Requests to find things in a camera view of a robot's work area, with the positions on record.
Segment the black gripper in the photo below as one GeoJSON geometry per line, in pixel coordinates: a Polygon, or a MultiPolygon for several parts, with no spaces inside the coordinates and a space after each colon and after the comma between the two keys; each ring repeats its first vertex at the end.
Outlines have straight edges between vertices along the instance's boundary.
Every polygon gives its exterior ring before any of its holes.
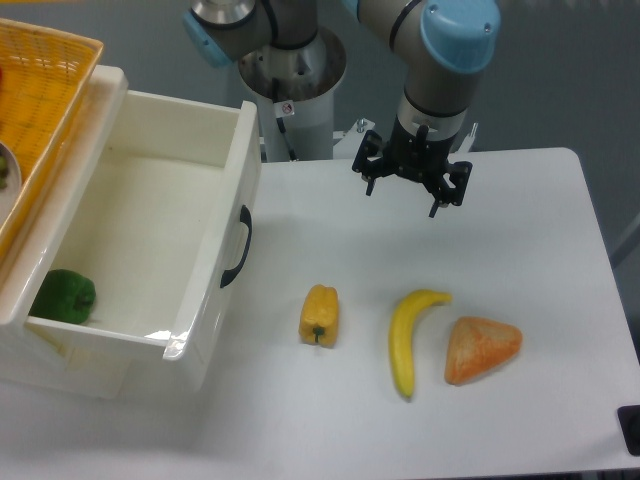
{"type": "Polygon", "coordinates": [[[352,164],[352,170],[367,184],[365,194],[371,196],[376,181],[393,174],[427,186],[434,199],[430,218],[434,218],[440,208],[460,206],[473,165],[468,161],[450,163],[447,160],[454,137],[431,140],[430,135],[425,126],[411,134],[396,119],[386,145],[379,134],[368,130],[352,164]]]}

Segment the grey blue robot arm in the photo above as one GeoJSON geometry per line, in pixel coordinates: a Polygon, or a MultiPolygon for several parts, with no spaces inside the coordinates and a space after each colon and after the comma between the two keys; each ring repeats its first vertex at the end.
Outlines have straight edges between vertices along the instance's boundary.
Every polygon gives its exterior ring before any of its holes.
{"type": "MultiPolygon", "coordinates": [[[[463,202],[472,166],[448,155],[483,70],[495,51],[500,11],[493,1],[349,1],[347,10],[401,59],[403,93],[388,139],[367,131],[353,170],[368,186],[395,175],[420,184],[433,208],[463,202]]],[[[330,99],[346,52],[318,21],[313,1],[194,1],[183,16],[192,44],[211,66],[236,65],[259,101],[267,156],[324,156],[331,113],[301,114],[330,99]]]]}

